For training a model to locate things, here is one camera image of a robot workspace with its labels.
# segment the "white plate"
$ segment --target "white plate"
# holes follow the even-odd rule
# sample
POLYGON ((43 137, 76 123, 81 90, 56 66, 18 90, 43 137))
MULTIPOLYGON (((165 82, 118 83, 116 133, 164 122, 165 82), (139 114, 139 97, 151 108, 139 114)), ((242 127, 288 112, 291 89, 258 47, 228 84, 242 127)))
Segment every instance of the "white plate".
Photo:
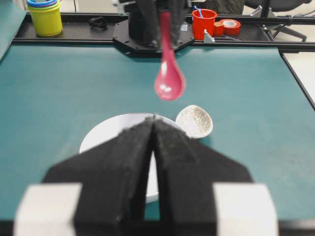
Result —
MULTIPOLYGON (((123 129, 131 128, 136 124, 139 124, 145 120, 147 117, 153 117, 150 113, 133 113, 124 114, 109 118, 97 126, 95 126, 83 139, 80 146, 79 153, 87 151, 101 143, 104 143, 112 138, 118 136, 123 129)), ((165 123, 184 131, 178 124, 174 121, 156 115, 157 118, 162 119, 165 123)), ((147 197, 146 202, 154 202, 158 200, 158 179, 157 179, 157 169, 156 160, 154 158, 154 153, 152 152, 149 179, 147 186, 147 197)))

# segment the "pink spoon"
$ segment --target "pink spoon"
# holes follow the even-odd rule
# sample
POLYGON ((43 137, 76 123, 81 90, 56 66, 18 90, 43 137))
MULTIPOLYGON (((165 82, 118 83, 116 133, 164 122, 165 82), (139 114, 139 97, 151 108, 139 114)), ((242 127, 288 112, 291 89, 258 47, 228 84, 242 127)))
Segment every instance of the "pink spoon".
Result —
POLYGON ((169 12, 159 14, 162 38, 162 62, 154 84, 157 95, 162 100, 167 101, 179 98, 186 86, 184 75, 176 63, 174 50, 171 47, 170 19, 169 12))

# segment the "metal bracket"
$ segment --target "metal bracket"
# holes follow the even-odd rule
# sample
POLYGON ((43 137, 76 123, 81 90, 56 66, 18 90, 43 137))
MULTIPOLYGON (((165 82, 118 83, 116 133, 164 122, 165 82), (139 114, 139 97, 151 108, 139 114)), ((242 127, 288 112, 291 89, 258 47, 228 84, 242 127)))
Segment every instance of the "metal bracket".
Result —
POLYGON ((206 29, 204 31, 203 42, 204 43, 215 43, 215 39, 207 32, 206 29))
MULTIPOLYGON (((256 17, 259 18, 261 17, 261 12, 262 12, 262 6, 259 5, 251 14, 251 17, 256 17)), ((268 17, 270 18, 275 18, 276 15, 274 14, 274 12, 272 11, 271 7, 269 8, 269 12, 268 12, 268 17)))
POLYGON ((130 1, 119 1, 119 0, 112 0, 113 6, 117 7, 117 12, 118 14, 122 16, 128 15, 128 13, 125 12, 125 6, 129 4, 134 4, 135 1, 130 0, 130 1))

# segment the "red cup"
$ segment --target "red cup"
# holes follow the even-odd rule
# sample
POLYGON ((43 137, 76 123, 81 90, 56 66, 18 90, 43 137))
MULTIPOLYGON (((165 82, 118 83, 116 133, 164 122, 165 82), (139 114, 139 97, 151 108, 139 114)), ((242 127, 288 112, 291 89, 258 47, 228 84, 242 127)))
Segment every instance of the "red cup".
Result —
POLYGON ((203 18, 199 16, 198 10, 192 12, 192 31, 194 38, 197 40, 203 40, 204 30, 207 30, 207 32, 213 36, 215 19, 217 17, 217 13, 212 10, 201 9, 201 13, 203 18))

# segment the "yellow cup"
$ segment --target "yellow cup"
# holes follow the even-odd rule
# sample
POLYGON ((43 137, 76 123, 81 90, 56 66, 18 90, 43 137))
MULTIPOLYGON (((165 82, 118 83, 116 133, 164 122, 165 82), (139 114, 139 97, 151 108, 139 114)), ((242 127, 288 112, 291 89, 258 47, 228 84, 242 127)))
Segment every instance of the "yellow cup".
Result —
POLYGON ((39 36, 54 36, 63 30, 59 8, 59 1, 57 1, 53 8, 46 10, 37 10, 34 7, 28 7, 35 31, 39 36))

